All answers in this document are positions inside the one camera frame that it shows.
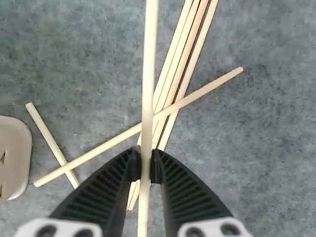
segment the white plastic piece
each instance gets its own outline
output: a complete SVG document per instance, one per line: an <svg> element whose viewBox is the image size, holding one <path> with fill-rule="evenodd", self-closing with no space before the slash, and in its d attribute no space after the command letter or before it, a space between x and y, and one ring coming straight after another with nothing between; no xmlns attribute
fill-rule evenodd
<svg viewBox="0 0 316 237"><path fill-rule="evenodd" d="M178 237L253 237L239 220L224 217L183 224Z"/></svg>
<svg viewBox="0 0 316 237"><path fill-rule="evenodd" d="M26 189L32 136L20 120L0 116L0 203L15 199Z"/></svg>
<svg viewBox="0 0 316 237"><path fill-rule="evenodd" d="M93 237L103 237L101 228L92 223L79 222L79 221L68 221L68 220L57 220L50 218L38 218L29 223L20 226L14 237L76 237L76 236L89 236L80 231L91 231Z"/></svg>

